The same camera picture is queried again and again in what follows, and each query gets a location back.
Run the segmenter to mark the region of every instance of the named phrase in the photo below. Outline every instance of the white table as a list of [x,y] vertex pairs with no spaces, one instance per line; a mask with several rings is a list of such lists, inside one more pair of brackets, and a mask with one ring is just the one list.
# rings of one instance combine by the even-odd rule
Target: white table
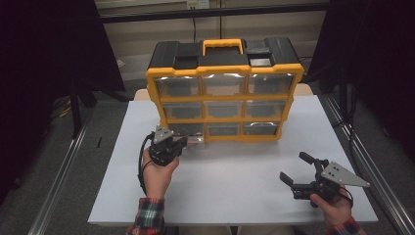
[[[88,222],[130,225],[144,197],[137,178],[138,155],[159,115],[151,101],[132,101]],[[213,142],[183,151],[166,193],[169,225],[304,224],[322,221],[320,209],[294,200],[279,179],[280,171],[295,183],[314,180],[315,168],[299,158],[304,151],[352,171],[346,154],[316,96],[296,96],[277,142]],[[353,216],[374,222],[365,193],[347,187],[354,197]]]

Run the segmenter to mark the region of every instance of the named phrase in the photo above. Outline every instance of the human hand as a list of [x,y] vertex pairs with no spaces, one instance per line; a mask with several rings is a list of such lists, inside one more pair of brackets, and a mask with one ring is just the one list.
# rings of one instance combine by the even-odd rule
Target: human hand
[[[345,186],[342,185],[340,193],[347,197],[344,188]],[[323,211],[327,228],[342,224],[351,218],[350,202],[341,196],[336,196],[331,202],[326,202],[317,194],[311,194],[310,200]]]
[[171,175],[179,166],[179,158],[174,158],[174,160],[166,166],[160,166],[152,162],[149,149],[147,148],[143,153],[143,164],[146,165],[143,174],[147,197],[163,199],[168,185],[170,184]]

